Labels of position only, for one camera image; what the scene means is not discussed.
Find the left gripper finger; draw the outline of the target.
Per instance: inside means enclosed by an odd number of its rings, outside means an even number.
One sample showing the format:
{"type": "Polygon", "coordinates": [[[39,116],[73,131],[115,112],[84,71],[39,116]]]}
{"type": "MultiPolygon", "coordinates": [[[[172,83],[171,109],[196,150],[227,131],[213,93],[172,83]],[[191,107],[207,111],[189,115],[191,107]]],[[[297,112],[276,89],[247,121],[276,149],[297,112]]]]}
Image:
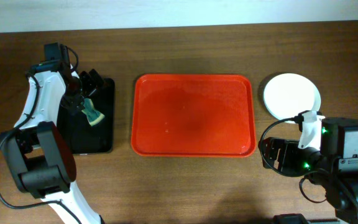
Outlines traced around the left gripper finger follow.
{"type": "Polygon", "coordinates": [[[104,79],[95,69],[90,70],[89,75],[96,85],[96,88],[102,88],[104,86],[104,79]]]}
{"type": "Polygon", "coordinates": [[[80,78],[80,81],[81,81],[81,94],[82,94],[82,96],[89,97],[96,90],[96,87],[97,87],[96,82],[94,81],[92,76],[89,73],[85,72],[85,71],[82,71],[79,74],[79,78],[80,78]]]}

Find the yellow green sponge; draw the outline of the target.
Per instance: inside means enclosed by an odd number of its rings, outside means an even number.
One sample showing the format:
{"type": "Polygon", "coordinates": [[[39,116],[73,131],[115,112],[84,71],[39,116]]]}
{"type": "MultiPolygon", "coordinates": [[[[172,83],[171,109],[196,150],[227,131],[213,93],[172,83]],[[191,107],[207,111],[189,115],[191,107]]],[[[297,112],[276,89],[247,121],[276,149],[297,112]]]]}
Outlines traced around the yellow green sponge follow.
{"type": "Polygon", "coordinates": [[[105,115],[103,115],[102,112],[98,111],[94,107],[94,104],[91,99],[85,98],[83,107],[84,108],[81,110],[81,112],[85,114],[90,126],[97,125],[105,118],[105,115]]]}

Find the white plate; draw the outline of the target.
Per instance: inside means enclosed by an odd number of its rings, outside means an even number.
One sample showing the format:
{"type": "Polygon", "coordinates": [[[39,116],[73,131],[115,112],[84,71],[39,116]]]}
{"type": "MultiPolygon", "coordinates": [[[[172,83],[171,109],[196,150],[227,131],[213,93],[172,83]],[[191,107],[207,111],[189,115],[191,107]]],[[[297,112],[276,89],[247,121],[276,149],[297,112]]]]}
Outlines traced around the white plate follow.
{"type": "Polygon", "coordinates": [[[269,78],[262,88],[262,101],[276,119],[285,119],[303,111],[319,111],[321,95],[308,78],[295,73],[281,73],[269,78]]]}

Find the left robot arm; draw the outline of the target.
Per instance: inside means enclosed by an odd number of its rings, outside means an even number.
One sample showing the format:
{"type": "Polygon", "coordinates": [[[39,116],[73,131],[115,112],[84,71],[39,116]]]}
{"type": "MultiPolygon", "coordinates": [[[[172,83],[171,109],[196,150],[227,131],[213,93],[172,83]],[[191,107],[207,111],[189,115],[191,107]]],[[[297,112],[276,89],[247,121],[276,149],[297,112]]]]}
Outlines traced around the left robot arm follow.
{"type": "Polygon", "coordinates": [[[76,183],[73,153],[57,128],[60,108],[74,113],[86,108],[77,64],[70,62],[72,53],[58,42],[44,46],[44,61],[25,74],[29,92],[23,112],[14,127],[0,135],[0,154],[16,187],[36,203],[13,205],[1,192],[0,201],[15,210],[48,205],[64,223],[103,223],[76,183]]]}

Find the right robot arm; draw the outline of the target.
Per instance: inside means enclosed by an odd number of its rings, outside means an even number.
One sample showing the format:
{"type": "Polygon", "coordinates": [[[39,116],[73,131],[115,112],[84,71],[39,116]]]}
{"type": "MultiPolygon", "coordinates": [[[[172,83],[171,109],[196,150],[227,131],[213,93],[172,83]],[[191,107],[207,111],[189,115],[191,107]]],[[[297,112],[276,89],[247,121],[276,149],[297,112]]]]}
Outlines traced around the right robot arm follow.
{"type": "Polygon", "coordinates": [[[358,120],[303,111],[289,121],[298,125],[301,137],[268,137],[281,121],[268,126],[258,145],[263,167],[300,178],[299,187],[306,180],[321,186],[337,221],[358,223],[358,120]]]}

